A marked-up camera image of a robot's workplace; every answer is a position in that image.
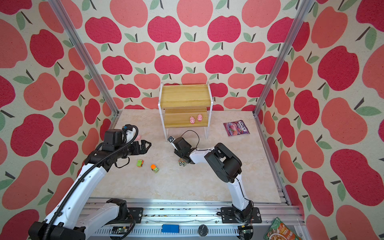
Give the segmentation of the wooden two-tier shelf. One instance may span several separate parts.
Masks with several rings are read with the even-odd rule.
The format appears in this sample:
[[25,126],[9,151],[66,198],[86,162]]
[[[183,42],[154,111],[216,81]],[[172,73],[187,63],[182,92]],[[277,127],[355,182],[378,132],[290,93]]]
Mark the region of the wooden two-tier shelf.
[[[161,117],[165,139],[171,128],[203,128],[205,138],[209,137],[213,110],[213,97],[209,82],[198,85],[164,85],[160,86],[158,109]],[[198,122],[201,114],[203,120]]]

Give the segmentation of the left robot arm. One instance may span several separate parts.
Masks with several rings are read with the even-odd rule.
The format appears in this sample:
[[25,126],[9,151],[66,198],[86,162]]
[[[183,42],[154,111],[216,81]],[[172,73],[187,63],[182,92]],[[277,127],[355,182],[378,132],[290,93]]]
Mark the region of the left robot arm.
[[121,146],[99,144],[89,154],[81,173],[63,199],[44,221],[34,222],[28,234],[33,240],[87,240],[108,224],[134,223],[127,202],[109,199],[97,211],[80,220],[80,214],[96,186],[117,160],[131,155],[144,155],[152,144],[146,140]]

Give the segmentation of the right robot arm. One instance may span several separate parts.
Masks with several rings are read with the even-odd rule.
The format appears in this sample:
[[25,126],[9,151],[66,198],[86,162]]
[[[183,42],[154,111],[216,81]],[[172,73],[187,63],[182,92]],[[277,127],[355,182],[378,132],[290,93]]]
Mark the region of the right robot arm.
[[232,207],[239,223],[250,223],[253,213],[253,201],[248,199],[242,182],[242,162],[224,144],[218,143],[212,148],[193,148],[183,137],[169,137],[174,153],[180,157],[181,165],[208,163],[217,177],[227,184],[232,197]]

